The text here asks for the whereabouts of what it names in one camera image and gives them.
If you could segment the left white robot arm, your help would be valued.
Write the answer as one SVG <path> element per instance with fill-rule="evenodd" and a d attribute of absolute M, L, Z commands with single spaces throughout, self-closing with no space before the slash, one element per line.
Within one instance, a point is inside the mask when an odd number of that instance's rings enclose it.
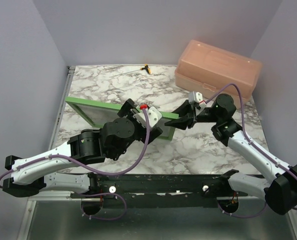
<path fill-rule="evenodd" d="M 162 129 L 157 126 L 162 117 L 155 107 L 143 104 L 136 108 L 134 101 L 128 99 L 117 112 L 117 118 L 106 122 L 100 129 L 85 129 L 60 146 L 37 156 L 6 157 L 7 171 L 0 176 L 0 189 L 17 198 L 52 190 L 72 191 L 93 198 L 100 190 L 97 182 L 90 180 L 87 175 L 83 179 L 75 179 L 57 172 L 83 167 L 98 175 L 106 175 L 106 172 L 90 165 L 103 163 L 105 159 L 116 161 L 133 142 L 143 142 L 143 149 L 135 163 L 113 175 L 131 171 L 142 160 L 148 144 L 162 134 Z"/>

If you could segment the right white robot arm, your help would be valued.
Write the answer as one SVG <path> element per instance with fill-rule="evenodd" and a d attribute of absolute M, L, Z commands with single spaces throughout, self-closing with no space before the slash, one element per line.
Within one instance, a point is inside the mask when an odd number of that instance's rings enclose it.
<path fill-rule="evenodd" d="M 165 123 L 168 127 L 180 130 L 192 128 L 196 123 L 214 123 L 211 128 L 216 140 L 244 157 L 263 176 L 257 178 L 245 175 L 238 170 L 230 170 L 221 176 L 219 192 L 230 196 L 243 192 L 265 201 L 275 213 L 284 215 L 297 206 L 297 165 L 275 157 L 261 147 L 233 119 L 236 111 L 233 98 L 219 94 L 210 107 L 198 100 L 199 92 L 191 92 L 189 98 L 175 110 L 178 119 Z"/>

